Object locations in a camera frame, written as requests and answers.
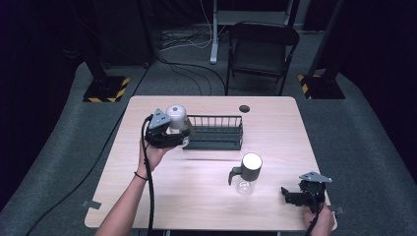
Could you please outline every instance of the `dish rack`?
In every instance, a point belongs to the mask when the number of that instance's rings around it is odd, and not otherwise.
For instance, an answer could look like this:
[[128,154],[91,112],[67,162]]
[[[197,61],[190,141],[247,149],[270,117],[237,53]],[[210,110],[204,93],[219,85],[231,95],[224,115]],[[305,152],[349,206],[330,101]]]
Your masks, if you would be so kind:
[[240,150],[242,147],[242,116],[188,115],[196,134],[189,136],[183,149]]

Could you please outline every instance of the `chair leg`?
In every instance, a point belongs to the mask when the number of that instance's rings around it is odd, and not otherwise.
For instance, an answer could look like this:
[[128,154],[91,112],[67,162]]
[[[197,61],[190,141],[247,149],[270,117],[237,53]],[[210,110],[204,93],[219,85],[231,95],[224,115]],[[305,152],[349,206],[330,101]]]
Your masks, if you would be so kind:
[[229,94],[229,77],[230,77],[230,70],[229,70],[229,67],[227,66],[226,88],[224,89],[225,95]]
[[282,96],[282,91],[284,90],[285,80],[286,80],[286,75],[282,77],[281,87],[279,88],[278,96]]

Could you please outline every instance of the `table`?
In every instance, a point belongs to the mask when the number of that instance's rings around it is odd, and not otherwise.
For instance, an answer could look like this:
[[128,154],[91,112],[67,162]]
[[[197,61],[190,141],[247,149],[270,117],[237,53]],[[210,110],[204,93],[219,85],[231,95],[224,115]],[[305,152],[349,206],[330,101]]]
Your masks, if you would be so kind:
[[[298,192],[298,176],[319,167],[296,101],[276,96],[134,96],[131,98],[108,156],[90,208],[87,227],[98,227],[122,195],[137,168],[142,124],[156,108],[181,104],[190,115],[241,115],[241,150],[171,150],[152,172],[155,229],[305,230],[302,208],[286,204],[280,187]],[[250,107],[242,113],[241,105]],[[227,183],[233,166],[247,152],[263,159],[251,196]],[[148,228],[148,186],[134,227]]]
[[[282,24],[287,25],[290,17],[292,1],[289,0],[285,13],[282,13]],[[277,12],[248,12],[248,11],[219,11],[217,8],[217,0],[213,0],[212,11],[212,43],[211,43],[211,55],[209,62],[211,64],[217,63],[217,51],[218,51],[218,25],[234,25],[241,21],[258,21],[264,23],[278,23]]]

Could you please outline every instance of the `hazard tape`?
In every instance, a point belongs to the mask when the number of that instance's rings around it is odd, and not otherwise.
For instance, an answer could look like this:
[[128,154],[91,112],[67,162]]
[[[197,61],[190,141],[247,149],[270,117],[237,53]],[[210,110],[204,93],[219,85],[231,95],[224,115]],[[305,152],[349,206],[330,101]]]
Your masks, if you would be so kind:
[[304,95],[307,99],[313,99],[309,87],[307,86],[306,78],[303,75],[298,76],[298,80],[301,84],[301,89],[303,90]]
[[126,91],[126,87],[128,83],[130,82],[129,78],[126,78],[122,86],[120,87],[119,91],[117,91],[117,94],[114,97],[84,97],[84,101],[86,102],[115,102],[122,99],[123,94]]

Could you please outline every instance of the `black cable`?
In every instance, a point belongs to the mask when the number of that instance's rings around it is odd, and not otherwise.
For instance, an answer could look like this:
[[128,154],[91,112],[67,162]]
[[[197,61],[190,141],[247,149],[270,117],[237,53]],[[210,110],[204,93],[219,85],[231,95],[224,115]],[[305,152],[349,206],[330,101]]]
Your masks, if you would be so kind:
[[316,217],[314,217],[313,221],[310,222],[310,226],[306,231],[305,236],[311,236],[313,228],[316,226],[317,221],[319,220],[319,214],[323,209],[323,206],[325,203],[323,203],[322,208],[319,210],[319,204],[316,201],[316,198],[314,197],[314,195],[310,192],[310,190],[308,190],[308,192],[310,193],[310,195],[312,196],[312,200],[314,203],[314,208],[315,208],[315,212],[316,212]]
[[169,66],[169,67],[171,68],[171,70],[172,70],[173,72],[175,72],[176,74],[178,74],[178,75],[180,75],[180,76],[183,76],[183,77],[185,77],[185,78],[190,79],[191,81],[193,81],[193,82],[194,82],[194,84],[196,84],[197,88],[199,89],[200,95],[203,95],[203,93],[202,93],[202,89],[200,88],[200,86],[199,86],[199,84],[196,82],[196,80],[194,80],[193,78],[191,78],[191,77],[189,77],[189,76],[186,76],[186,75],[184,75],[184,74],[182,74],[182,73],[179,73],[179,72],[175,71],[175,70],[174,70],[174,68],[172,68],[172,67],[173,67],[172,65],[168,65],[168,66]]
[[145,131],[145,124],[147,122],[150,122],[152,117],[153,115],[150,115],[149,117],[145,119],[144,124],[142,124],[142,131],[141,131],[142,150],[144,151],[144,162],[145,162],[145,167],[147,168],[148,181],[149,181],[150,210],[149,210],[148,236],[152,235],[152,228],[153,228],[154,192],[153,192],[152,174],[151,174],[149,159],[148,159],[148,154],[147,154],[148,147],[145,146],[144,131]]
[[186,43],[191,42],[191,44],[182,44],[180,46],[193,46],[193,41],[197,39],[210,39],[210,35],[207,34],[207,30],[199,30],[197,32],[193,32],[190,35],[185,35],[181,37],[177,37],[173,32],[166,32],[161,36],[162,42],[158,45],[158,50],[166,50],[169,48],[176,47],[177,43]]
[[158,60],[159,62],[163,63],[163,64],[167,64],[167,65],[176,65],[176,66],[190,66],[190,67],[198,67],[198,68],[203,68],[206,70],[209,70],[211,72],[213,72],[215,75],[217,75],[217,77],[220,79],[221,83],[223,84],[223,88],[224,88],[224,94],[226,94],[226,85],[224,84],[223,79],[221,78],[221,76],[214,70],[204,67],[204,66],[199,66],[199,65],[194,65],[194,64],[186,64],[186,63],[175,63],[175,62],[168,62],[165,59],[161,58],[161,57],[156,57],[156,60]]
[[181,69],[181,70],[184,70],[184,71],[190,72],[190,73],[192,73],[192,74],[194,74],[194,75],[196,75],[196,76],[200,76],[200,77],[205,78],[205,79],[206,79],[206,81],[208,82],[208,87],[209,87],[209,94],[208,94],[208,95],[211,95],[211,83],[209,82],[209,79],[208,79],[207,77],[205,77],[205,76],[203,76],[203,75],[201,75],[201,74],[199,74],[199,73],[193,72],[193,71],[191,71],[191,70],[188,70],[188,69],[185,69],[185,68],[179,67],[179,66],[175,66],[175,65],[169,65],[169,66],[173,66],[173,67],[175,67],[175,68],[178,68],[178,69]]
[[64,198],[62,198],[60,201],[58,201],[58,203],[56,203],[55,205],[53,205],[50,209],[48,209],[46,212],[44,212],[38,219],[37,221],[30,227],[30,229],[28,230],[26,235],[30,235],[31,232],[34,230],[34,228],[37,226],[37,224],[47,215],[49,214],[51,211],[53,211],[56,207],[58,207],[60,204],[62,204],[62,202],[64,202],[65,200],[67,200],[72,194],[74,194],[79,188],[80,186],[87,180],[87,178],[89,177],[89,175],[92,173],[92,171],[94,170],[94,168],[97,166],[98,162],[101,159],[102,154],[104,153],[105,147],[107,146],[108,142],[110,141],[110,138],[112,137],[114,131],[116,130],[117,124],[120,122],[120,120],[123,117],[123,114],[125,113],[125,110],[123,110],[122,114],[120,115],[119,119],[116,122],[116,125],[113,127],[113,129],[110,132],[110,135],[107,137],[107,140],[104,143],[103,148],[101,149],[100,154],[98,155],[97,159],[95,160],[94,164],[92,165],[92,167],[89,169],[89,172],[86,174],[86,176],[82,179],[82,181],[73,189],[71,190]]

